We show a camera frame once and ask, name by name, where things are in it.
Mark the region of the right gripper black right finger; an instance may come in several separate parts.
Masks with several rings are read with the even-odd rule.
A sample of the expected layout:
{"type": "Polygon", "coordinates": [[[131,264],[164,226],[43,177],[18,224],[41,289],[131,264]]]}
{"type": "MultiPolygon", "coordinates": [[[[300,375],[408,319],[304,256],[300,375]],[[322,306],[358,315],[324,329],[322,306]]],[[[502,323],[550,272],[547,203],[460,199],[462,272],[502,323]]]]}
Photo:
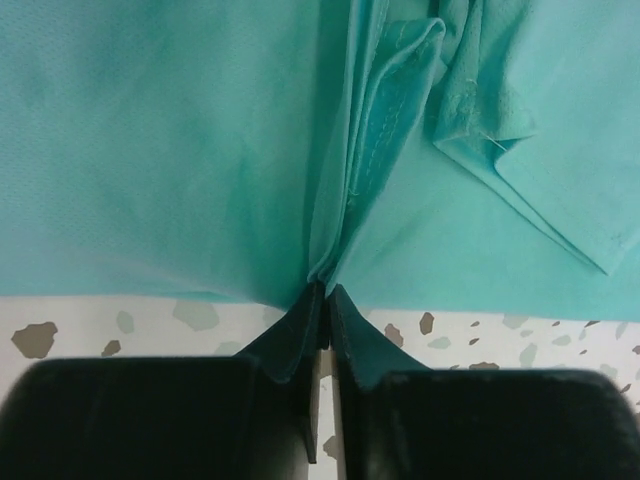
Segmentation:
{"type": "Polygon", "coordinates": [[[639,428],[578,369],[432,369],[327,300],[342,479],[635,479],[639,428]]]}

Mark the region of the teal t shirt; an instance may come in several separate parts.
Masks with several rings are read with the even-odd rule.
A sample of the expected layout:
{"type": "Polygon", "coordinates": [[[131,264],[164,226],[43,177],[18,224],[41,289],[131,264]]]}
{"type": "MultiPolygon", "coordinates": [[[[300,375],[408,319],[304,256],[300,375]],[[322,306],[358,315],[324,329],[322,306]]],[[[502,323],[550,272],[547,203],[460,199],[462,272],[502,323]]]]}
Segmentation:
{"type": "Polygon", "coordinates": [[[639,317],[635,1],[5,1],[1,291],[639,317]]]}

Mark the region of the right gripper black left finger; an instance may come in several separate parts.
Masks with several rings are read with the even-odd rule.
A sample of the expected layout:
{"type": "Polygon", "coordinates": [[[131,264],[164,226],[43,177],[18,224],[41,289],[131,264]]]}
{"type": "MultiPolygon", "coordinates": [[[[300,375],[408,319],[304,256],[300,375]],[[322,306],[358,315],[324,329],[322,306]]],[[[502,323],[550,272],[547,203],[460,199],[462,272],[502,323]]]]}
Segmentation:
{"type": "Polygon", "coordinates": [[[232,356],[39,362],[1,406],[5,479],[304,479],[325,289],[232,356]]]}

